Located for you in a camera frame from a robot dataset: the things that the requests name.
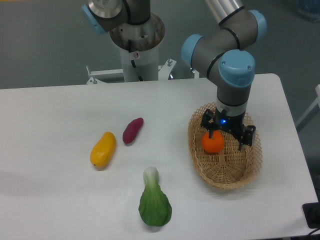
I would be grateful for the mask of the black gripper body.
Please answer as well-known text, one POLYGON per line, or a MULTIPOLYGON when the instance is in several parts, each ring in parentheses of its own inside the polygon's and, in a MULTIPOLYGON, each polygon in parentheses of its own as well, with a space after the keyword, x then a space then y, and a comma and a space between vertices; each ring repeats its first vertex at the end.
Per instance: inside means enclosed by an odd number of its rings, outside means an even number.
POLYGON ((247 104, 246 101, 240 105, 228 105, 217 99, 215 108, 212 110, 216 122, 216 131, 220 130, 233 136, 241 136, 247 104))

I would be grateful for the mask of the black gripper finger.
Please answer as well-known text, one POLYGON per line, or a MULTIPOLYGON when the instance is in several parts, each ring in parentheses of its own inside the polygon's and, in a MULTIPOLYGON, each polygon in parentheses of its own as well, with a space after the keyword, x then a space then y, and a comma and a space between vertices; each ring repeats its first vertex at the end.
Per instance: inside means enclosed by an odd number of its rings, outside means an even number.
POLYGON ((205 110, 201 119, 201 127, 208 131, 208 138, 211 139, 216 130, 215 114, 212 110, 205 110))
POLYGON ((238 150, 241 151, 244 146, 251 147, 255 142, 256 138, 256 127, 254 125, 243 125, 242 135, 239 140, 238 150))

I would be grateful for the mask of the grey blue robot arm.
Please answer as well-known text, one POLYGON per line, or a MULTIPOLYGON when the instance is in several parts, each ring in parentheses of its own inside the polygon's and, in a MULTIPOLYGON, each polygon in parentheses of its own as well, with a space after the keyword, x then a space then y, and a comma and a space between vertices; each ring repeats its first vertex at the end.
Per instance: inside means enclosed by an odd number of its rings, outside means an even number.
MULTIPOLYGON (((201 126, 231 134, 240 146, 251 146, 256 127, 244 125, 255 77, 254 57, 246 51, 264 36, 265 17, 247 10, 240 0, 209 0, 207 6, 219 25, 212 38, 189 36, 181 47, 182 60, 217 86, 214 110, 206 110, 201 126)), ((82 12, 93 30, 109 33, 122 53, 126 82, 158 80, 158 46, 165 36, 162 20, 151 12, 148 0, 90 0, 82 12)))

